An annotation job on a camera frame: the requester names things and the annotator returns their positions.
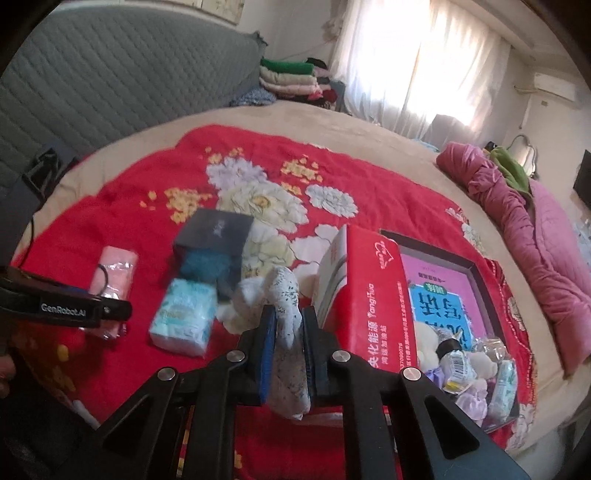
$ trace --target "barcode label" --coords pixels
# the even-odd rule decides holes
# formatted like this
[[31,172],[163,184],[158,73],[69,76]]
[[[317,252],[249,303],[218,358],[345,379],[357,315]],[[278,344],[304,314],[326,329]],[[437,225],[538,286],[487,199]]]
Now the barcode label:
[[463,382],[468,374],[468,368],[466,365],[466,357],[463,352],[456,351],[450,352],[449,361],[452,366],[452,376],[449,378],[453,382]]

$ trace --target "folded clothes stack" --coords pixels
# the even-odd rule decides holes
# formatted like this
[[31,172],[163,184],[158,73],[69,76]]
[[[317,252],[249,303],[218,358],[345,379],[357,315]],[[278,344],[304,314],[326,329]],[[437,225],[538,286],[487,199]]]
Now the folded clothes stack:
[[296,62],[262,59],[259,81],[266,90],[284,100],[322,107],[327,102],[336,102],[337,95],[330,87],[329,72],[321,60]]

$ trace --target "white curtain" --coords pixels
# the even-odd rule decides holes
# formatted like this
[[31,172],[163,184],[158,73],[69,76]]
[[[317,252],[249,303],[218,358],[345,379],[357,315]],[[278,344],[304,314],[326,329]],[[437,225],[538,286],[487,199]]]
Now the white curtain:
[[[331,71],[345,82],[355,116],[408,138],[448,141],[461,131],[462,141],[473,141],[509,51],[499,34],[449,0],[349,0]],[[436,116],[452,121],[438,121],[434,132]]]

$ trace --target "blue tissue pack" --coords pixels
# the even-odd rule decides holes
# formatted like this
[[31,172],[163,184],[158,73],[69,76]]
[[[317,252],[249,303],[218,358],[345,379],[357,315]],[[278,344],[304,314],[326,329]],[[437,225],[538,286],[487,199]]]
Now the blue tissue pack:
[[175,278],[150,325],[150,338],[170,352],[203,356],[216,309],[215,285]]

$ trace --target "metal screw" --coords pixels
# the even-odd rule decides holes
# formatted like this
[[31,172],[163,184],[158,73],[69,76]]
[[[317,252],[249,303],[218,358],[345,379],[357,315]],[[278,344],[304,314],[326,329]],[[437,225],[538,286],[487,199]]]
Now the metal screw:
[[421,378],[422,375],[421,371],[414,367],[405,368],[402,371],[402,374],[404,375],[404,378],[413,382],[416,382],[419,378]]
[[174,368],[164,367],[158,371],[158,379],[167,382],[168,380],[172,380],[176,374]]
[[333,360],[340,364],[344,364],[345,362],[351,360],[351,354],[346,350],[335,350],[333,352]]
[[232,350],[231,352],[228,352],[226,354],[226,358],[228,359],[228,361],[232,362],[233,364],[242,362],[245,356],[246,355],[244,355],[244,352],[240,350]]

